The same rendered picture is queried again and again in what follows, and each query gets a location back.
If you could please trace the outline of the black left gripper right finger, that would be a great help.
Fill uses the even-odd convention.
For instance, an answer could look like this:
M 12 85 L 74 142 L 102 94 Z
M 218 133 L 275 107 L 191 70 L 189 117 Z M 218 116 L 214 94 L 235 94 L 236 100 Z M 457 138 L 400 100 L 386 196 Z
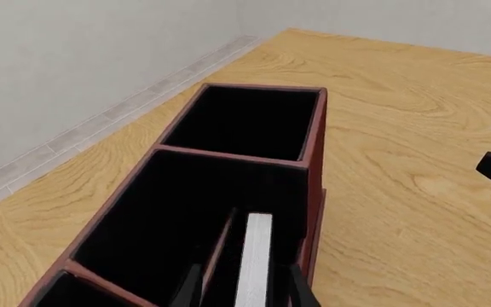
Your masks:
M 319 301 L 297 264 L 290 266 L 289 293 L 292 307 L 320 307 Z

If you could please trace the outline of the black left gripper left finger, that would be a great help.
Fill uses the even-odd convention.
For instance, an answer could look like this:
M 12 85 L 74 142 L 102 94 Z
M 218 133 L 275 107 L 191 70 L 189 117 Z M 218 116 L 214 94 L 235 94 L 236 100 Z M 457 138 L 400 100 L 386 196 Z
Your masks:
M 200 264 L 193 264 L 170 302 L 170 307 L 199 307 L 202 286 L 202 267 Z

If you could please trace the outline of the book with white pages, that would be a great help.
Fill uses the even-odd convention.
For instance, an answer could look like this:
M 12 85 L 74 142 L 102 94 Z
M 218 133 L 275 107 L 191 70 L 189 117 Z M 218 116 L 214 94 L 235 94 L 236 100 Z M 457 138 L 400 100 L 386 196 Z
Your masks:
M 234 307 L 272 307 L 274 263 L 273 215 L 248 214 Z

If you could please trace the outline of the red-brown desk caddy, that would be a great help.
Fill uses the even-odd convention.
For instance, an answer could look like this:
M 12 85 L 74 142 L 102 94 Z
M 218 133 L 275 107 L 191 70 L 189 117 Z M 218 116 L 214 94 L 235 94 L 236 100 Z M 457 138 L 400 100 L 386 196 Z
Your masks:
M 199 307 L 234 307 L 248 214 L 273 215 L 272 307 L 311 288 L 326 200 L 327 91 L 203 84 L 18 307 L 170 307 L 193 264 Z

